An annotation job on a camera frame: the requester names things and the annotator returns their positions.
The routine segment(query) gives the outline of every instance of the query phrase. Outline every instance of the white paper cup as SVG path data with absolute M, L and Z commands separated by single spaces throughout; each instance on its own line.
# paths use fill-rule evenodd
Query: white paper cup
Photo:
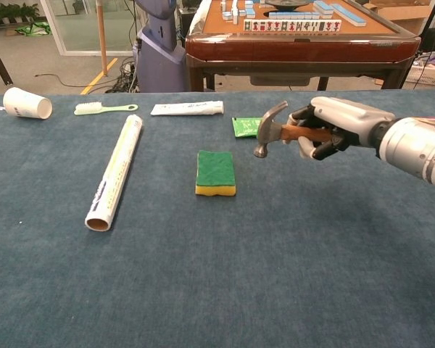
M 18 117 L 41 118 L 50 117 L 51 101 L 37 94 L 12 87 L 3 95 L 3 105 L 9 115 Z

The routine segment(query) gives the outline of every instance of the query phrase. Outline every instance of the toothbrush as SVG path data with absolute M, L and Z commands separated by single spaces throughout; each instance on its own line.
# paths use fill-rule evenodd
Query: toothbrush
M 133 111 L 137 110 L 138 105 L 130 104 L 123 105 L 121 107 L 104 107 L 100 101 L 95 101 L 93 103 L 83 103 L 77 104 L 75 106 L 74 115 L 92 115 L 92 114 L 100 114 L 102 112 L 110 112 L 110 111 Z

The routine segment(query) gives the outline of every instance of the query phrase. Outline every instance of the glass door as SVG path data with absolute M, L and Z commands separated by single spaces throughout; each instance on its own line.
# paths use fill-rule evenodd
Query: glass door
M 95 0 L 42 0 L 42 7 L 61 55 L 99 54 Z M 146 13 L 132 0 L 103 0 L 103 10 L 107 54 L 131 55 Z

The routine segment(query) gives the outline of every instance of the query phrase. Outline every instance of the robot finger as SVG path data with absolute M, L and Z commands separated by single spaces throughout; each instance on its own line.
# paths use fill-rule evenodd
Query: robot finger
M 294 113 L 292 112 L 287 119 L 287 125 L 298 125 L 299 119 L 294 118 Z M 291 140 L 282 140 L 286 145 L 290 144 Z
M 315 108 L 312 105 L 308 105 L 307 107 L 302 107 L 301 109 L 293 111 L 289 115 L 287 124 L 298 125 L 300 127 L 307 128 L 322 128 L 329 126 L 326 121 L 317 117 L 314 111 Z
M 332 139 L 315 147 L 312 158 L 315 160 L 324 160 L 325 158 L 336 154 L 338 151 L 344 151 L 349 147 L 349 142 L 344 133 L 335 133 Z
M 298 138 L 299 156 L 303 159 L 312 160 L 312 154 L 316 150 L 314 143 L 304 136 Z

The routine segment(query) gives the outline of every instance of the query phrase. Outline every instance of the mahjong table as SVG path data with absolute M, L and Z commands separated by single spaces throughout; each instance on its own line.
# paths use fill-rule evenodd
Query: mahjong table
M 214 74 L 250 76 L 253 84 L 262 78 L 321 77 L 319 90 L 326 89 L 328 77 L 365 75 L 384 80 L 383 89 L 401 88 L 420 43 L 416 34 L 351 0 L 324 2 L 359 17 L 361 26 L 338 12 L 328 20 L 290 16 L 278 20 L 270 14 L 274 7 L 256 2 L 252 17 L 240 15 L 234 24 L 223 18 L 221 2 L 204 0 L 186 37 L 193 91 L 203 91 L 203 78 Z M 228 11 L 232 4 L 225 2 Z M 244 0 L 237 5 L 240 12 L 246 6 Z M 310 2 L 292 14 L 300 12 L 315 13 L 315 5 Z

